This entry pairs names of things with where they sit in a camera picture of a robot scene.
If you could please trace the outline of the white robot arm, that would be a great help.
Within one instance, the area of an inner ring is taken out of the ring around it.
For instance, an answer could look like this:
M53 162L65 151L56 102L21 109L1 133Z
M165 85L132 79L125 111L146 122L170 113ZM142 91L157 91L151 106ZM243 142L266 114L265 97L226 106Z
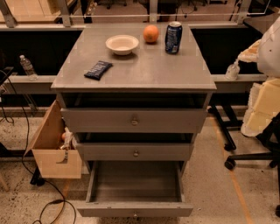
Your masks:
M241 133L255 137L269 126L280 112L280 17L253 45L238 55L238 60L255 62L266 76L262 84L250 89L248 109L242 121Z

